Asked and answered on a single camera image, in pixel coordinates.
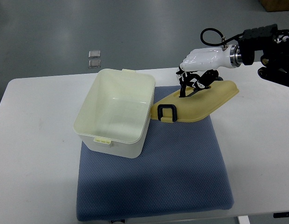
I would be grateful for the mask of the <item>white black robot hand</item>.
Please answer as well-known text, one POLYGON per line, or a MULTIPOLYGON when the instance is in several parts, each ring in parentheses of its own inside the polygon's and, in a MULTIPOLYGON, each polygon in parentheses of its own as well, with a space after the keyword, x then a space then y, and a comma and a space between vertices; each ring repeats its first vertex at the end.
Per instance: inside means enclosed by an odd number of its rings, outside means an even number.
POLYGON ((240 64, 242 58, 238 45, 194 49, 176 72, 181 86, 180 96, 186 96, 186 87, 194 88, 194 92, 209 89, 210 84, 219 78, 219 67, 237 68, 240 64))

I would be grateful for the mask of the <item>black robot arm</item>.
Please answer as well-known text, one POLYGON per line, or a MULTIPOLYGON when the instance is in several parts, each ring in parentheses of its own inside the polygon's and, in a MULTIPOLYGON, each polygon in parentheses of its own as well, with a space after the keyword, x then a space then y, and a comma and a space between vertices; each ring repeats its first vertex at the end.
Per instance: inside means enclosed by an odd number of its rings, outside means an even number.
POLYGON ((278 29, 277 24, 246 29, 222 43, 232 40, 238 42, 237 63, 252 65, 255 52, 261 50, 259 77, 289 87, 289 29, 278 29))

